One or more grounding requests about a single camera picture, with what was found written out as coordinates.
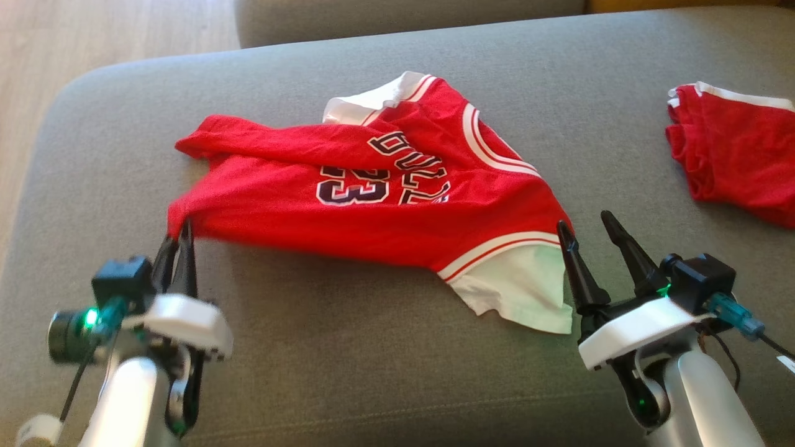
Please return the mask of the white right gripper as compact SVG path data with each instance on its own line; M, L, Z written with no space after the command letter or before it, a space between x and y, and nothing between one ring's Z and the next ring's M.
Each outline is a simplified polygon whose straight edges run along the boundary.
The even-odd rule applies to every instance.
M670 400L663 385L645 374L642 359L661 348L663 340L716 315L706 312L694 316L664 297L670 286L664 272L611 211L600 212L600 218L608 237L621 251L634 283L634 297L656 299L605 323L579 344L578 351L588 370L613 368L635 421L653 431L668 418ZM611 298L594 280L573 230L560 220L556 231L576 311L580 315L603 312Z

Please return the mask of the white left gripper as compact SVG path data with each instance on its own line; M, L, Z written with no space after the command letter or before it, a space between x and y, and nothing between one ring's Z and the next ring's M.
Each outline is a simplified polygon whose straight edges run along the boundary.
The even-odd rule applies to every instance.
M205 363L230 358L235 343L220 308L197 299L196 272L193 226L184 221L177 240L167 235L153 261L154 289L165 294L142 316L123 320L124 329L144 332L148 345L175 350L176 359L167 363L173 378L166 421L176 436L187 435L197 422Z

